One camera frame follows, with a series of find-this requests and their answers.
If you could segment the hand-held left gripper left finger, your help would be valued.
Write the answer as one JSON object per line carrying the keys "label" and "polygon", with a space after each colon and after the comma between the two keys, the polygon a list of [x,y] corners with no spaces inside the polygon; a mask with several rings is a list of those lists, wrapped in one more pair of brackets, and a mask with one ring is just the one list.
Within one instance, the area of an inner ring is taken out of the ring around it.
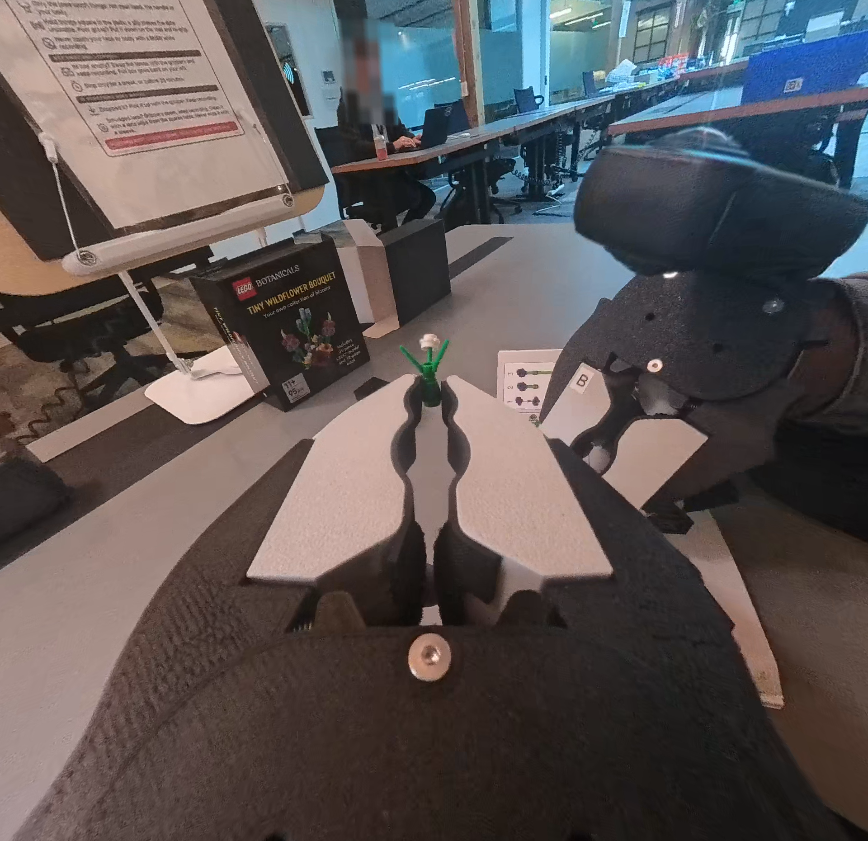
{"label": "hand-held left gripper left finger", "polygon": [[421,413],[421,379],[405,374],[321,429],[247,579],[343,591],[368,625],[417,625],[427,560],[407,472]]}

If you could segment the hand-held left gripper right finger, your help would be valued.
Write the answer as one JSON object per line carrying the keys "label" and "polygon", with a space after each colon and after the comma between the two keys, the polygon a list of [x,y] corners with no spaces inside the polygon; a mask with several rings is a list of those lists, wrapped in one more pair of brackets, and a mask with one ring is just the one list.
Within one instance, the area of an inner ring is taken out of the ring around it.
{"label": "hand-held left gripper right finger", "polygon": [[443,383],[442,415],[454,471],[434,550],[444,625],[490,626],[515,594],[613,578],[539,429],[457,376]]}

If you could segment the green lego flower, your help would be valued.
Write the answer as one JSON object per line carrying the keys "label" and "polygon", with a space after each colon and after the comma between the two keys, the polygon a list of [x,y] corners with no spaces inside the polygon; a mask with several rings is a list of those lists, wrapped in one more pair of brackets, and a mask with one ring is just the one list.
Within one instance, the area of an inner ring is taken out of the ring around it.
{"label": "green lego flower", "polygon": [[421,377],[422,403],[430,409],[439,407],[442,401],[438,371],[449,344],[449,340],[441,340],[436,334],[424,334],[419,339],[419,348],[424,353],[422,359],[417,358],[406,347],[399,347],[401,354]]}

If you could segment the lego instruction booklet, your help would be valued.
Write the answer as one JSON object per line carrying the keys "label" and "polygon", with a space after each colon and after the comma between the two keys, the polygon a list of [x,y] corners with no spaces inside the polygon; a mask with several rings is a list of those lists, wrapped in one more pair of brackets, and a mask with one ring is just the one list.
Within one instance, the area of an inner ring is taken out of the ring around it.
{"label": "lego instruction booklet", "polygon": [[497,399],[538,427],[549,381],[560,354],[560,349],[498,351]]}

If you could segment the black lego set box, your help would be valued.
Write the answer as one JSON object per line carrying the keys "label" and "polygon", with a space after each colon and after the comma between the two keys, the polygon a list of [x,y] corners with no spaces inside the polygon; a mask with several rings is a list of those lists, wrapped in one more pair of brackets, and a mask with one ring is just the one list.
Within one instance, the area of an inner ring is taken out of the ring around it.
{"label": "black lego set box", "polygon": [[283,411],[370,361],[329,236],[281,240],[215,262],[189,280],[255,393]]}

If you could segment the person's right hand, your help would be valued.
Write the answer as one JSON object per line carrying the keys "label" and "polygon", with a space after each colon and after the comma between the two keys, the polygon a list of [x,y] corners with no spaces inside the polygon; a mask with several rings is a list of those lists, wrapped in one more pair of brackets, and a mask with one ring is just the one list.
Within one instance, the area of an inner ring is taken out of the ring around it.
{"label": "person's right hand", "polygon": [[858,316],[843,287],[834,284],[811,309],[811,331],[819,339],[801,346],[787,371],[787,392],[794,395],[779,419],[783,422],[830,422],[858,369],[862,339]]}

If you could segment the white paper sheet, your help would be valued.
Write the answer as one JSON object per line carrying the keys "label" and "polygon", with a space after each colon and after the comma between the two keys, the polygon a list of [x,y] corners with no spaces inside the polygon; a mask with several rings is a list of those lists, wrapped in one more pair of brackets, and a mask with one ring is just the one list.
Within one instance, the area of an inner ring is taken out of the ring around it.
{"label": "white paper sheet", "polygon": [[760,700],[766,708],[785,707],[778,664],[765,629],[754,608],[740,570],[715,517],[708,510],[686,514],[643,514],[665,533],[699,571],[702,581],[732,624],[739,647]]}

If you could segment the plain black box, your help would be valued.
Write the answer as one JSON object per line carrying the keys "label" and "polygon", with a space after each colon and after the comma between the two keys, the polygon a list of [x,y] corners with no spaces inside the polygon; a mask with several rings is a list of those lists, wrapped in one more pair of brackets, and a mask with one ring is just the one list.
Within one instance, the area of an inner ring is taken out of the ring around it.
{"label": "plain black box", "polygon": [[451,293],[442,221],[418,219],[378,237],[385,249],[399,326]]}

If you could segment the white cardboard sleeve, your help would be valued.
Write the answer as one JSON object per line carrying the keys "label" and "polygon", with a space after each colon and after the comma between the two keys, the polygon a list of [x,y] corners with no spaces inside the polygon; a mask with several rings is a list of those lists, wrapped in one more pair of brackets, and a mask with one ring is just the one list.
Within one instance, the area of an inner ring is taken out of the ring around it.
{"label": "white cardboard sleeve", "polygon": [[363,219],[343,220],[341,226],[348,238],[338,253],[355,313],[363,335],[377,340],[399,328],[385,246]]}

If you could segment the long wooden desk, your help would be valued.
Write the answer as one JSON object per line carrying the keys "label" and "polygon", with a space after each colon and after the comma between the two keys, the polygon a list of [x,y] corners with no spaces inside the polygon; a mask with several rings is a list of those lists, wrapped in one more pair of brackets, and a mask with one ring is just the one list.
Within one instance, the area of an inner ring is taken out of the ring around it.
{"label": "long wooden desk", "polygon": [[741,87],[684,94],[614,122],[615,139],[656,138],[684,128],[716,128],[766,165],[798,174],[831,169],[818,152],[843,107],[866,106],[865,86],[819,94],[790,92],[776,99],[742,101]]}
{"label": "long wooden desk", "polygon": [[350,175],[377,174],[385,169],[417,167],[419,174],[431,178],[456,172],[475,161],[492,161],[501,158],[501,143],[510,145],[538,141],[559,130],[561,126],[574,125],[586,113],[591,118],[605,115],[616,94],[604,94],[592,99],[582,99],[536,112],[515,115],[472,128],[464,135],[445,141],[430,150],[399,152],[389,155],[386,161],[366,160],[331,165],[331,176],[337,180]]}

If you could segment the blue panel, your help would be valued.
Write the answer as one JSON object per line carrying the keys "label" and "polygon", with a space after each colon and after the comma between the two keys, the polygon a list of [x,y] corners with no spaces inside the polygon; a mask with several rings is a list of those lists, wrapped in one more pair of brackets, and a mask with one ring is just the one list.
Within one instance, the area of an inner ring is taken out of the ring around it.
{"label": "blue panel", "polygon": [[850,89],[866,70],[866,31],[778,47],[748,59],[741,104]]}

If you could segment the dark cloth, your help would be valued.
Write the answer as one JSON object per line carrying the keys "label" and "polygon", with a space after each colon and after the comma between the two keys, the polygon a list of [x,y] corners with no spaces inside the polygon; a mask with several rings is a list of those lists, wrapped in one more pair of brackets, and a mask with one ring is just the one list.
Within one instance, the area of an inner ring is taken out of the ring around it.
{"label": "dark cloth", "polygon": [[2,454],[2,541],[54,514],[70,498],[71,488],[67,483],[27,449]]}

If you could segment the black backing board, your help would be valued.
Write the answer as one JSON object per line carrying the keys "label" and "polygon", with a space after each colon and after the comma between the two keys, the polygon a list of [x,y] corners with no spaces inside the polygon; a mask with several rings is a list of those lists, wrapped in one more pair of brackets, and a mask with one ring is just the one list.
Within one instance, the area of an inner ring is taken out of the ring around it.
{"label": "black backing board", "polygon": [[[241,77],[267,137],[286,167],[292,194],[328,183],[320,156],[284,76],[253,0],[204,0],[231,62]],[[136,232],[112,231],[100,219],[59,160],[64,196],[75,235],[92,245]],[[15,95],[2,82],[2,217],[39,260],[57,260],[73,250],[55,179]],[[197,219],[169,227],[186,225]],[[143,231],[165,229],[151,228]]]}

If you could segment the laminated instruction sheet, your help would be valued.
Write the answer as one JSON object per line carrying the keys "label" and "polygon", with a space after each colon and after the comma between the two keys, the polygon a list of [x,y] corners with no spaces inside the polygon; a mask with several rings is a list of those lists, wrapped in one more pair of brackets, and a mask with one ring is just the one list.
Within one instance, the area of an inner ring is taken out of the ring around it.
{"label": "laminated instruction sheet", "polygon": [[2,82],[114,232],[289,192],[204,0],[2,0]]}

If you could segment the black wall sign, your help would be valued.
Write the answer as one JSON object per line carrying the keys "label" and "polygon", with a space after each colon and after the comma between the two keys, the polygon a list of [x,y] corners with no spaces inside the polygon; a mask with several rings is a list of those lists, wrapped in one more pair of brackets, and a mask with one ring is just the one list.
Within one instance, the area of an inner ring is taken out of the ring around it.
{"label": "black wall sign", "polygon": [[300,74],[300,66],[295,57],[288,26],[282,23],[266,22],[264,29],[271,41],[282,75],[292,91],[298,110],[304,118],[311,117],[307,92]]}

